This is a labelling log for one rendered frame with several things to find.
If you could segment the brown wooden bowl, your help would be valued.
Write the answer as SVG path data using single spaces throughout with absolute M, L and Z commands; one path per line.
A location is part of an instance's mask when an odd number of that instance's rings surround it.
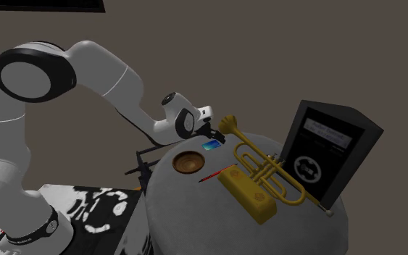
M 197 151 L 182 151 L 172 159 L 173 168 L 181 174 L 193 174 L 205 165 L 205 158 Z

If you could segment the black metal frame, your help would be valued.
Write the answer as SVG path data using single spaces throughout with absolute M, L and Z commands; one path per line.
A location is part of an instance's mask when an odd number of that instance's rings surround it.
M 144 149 L 142 151 L 137 151 L 136 152 L 136 159 L 137 159 L 137 163 L 138 166 L 132 170 L 128 170 L 127 172 L 124 173 L 124 175 L 130 175 L 133 174 L 135 172 L 139 172 L 140 176 L 138 177 L 139 183 L 140 183 L 140 188 L 139 190 L 142 191 L 144 194 L 146 194 L 147 192 L 147 188 L 148 188 L 148 183 L 149 180 L 151 178 L 152 175 L 152 171 L 150 169 L 150 167 L 156 165 L 159 162 L 158 160 L 155 160 L 153 162 L 145 162 L 142 159 L 142 155 L 149 153 L 151 151 L 156 151 L 157 149 L 161 149 L 163 148 L 163 146 L 154 146 L 148 149 Z

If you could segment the grey round pouf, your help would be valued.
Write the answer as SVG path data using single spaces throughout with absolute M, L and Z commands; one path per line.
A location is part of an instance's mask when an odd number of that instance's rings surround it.
M 259 225 L 216 177 L 198 181 L 235 164 L 233 135 L 210 151 L 198 136 L 171 148 L 154 168 L 146 192 L 146 212 L 155 255 L 346 255 L 349 221 L 342 200 L 334 215 L 306 200 L 299 206 L 280 201 L 277 214 Z M 172 159 L 197 151 L 205 165 L 181 174 Z

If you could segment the blue card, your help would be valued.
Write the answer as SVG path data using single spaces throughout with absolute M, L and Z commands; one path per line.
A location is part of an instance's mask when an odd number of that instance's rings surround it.
M 212 141 L 208 141 L 206 143 L 203 143 L 201 145 L 203 147 L 203 149 L 205 149 L 206 151 L 210 151 L 212 149 L 215 149 L 217 147 L 221 146 L 221 143 L 217 140 L 212 140 Z

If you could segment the red pencil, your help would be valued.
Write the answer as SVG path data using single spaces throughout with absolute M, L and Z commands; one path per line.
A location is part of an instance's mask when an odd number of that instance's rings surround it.
M 208 175 L 208 176 L 206 176 L 206 177 L 200 179 L 200 180 L 198 181 L 198 183 L 202 183 L 202 182 L 204 182 L 205 180 L 208 180 L 208 179 L 210 179 L 210 178 L 212 178 L 212 177 L 215 177 L 215 176 L 219 175 L 220 173 L 222 173 L 223 171 L 225 171 L 226 169 L 229 169 L 229 168 L 234 167 L 234 166 L 236 166 L 236 165 L 238 165 L 238 163 L 232 164 L 232 165 L 227 166 L 227 167 L 225 167 L 225 168 L 223 168 L 223 169 L 221 169 L 221 170 L 219 170 L 219 171 L 216 171 L 216 172 L 212 173 L 211 175 Z

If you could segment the black box device with display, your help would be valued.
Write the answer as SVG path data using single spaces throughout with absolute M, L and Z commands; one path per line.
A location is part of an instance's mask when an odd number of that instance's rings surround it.
M 302 100 L 280 154 L 283 169 L 330 209 L 382 134 L 355 108 Z

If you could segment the gold bar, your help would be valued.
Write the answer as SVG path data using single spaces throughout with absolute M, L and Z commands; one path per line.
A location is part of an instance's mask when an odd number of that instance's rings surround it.
M 224 169 L 217 179 L 259 225 L 277 214 L 275 199 L 238 166 Z

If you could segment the black and white patterned robot stand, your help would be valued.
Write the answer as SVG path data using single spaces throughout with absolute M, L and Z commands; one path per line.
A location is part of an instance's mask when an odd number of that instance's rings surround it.
M 28 193 L 52 206 L 58 227 L 26 246 L 0 228 L 0 255 L 154 255 L 140 189 L 45 184 Z

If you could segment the brass trumpet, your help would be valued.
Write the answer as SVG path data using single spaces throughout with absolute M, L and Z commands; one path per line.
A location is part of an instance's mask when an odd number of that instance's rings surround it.
M 332 217 L 334 212 L 326 209 L 315 199 L 304 186 L 296 179 L 291 177 L 283 169 L 283 161 L 275 155 L 267 155 L 261 151 L 252 141 L 250 141 L 239 129 L 235 116 L 229 114 L 220 121 L 218 130 L 223 135 L 234 135 L 240 142 L 235 145 L 233 155 L 236 160 L 244 167 L 244 171 L 261 189 L 267 192 L 275 199 L 288 206 L 298 206 L 309 199 L 313 204 L 321 208 L 328 217 Z M 278 173 L 293 187 L 297 188 L 300 197 L 291 201 L 286 198 L 287 190 L 273 175 Z

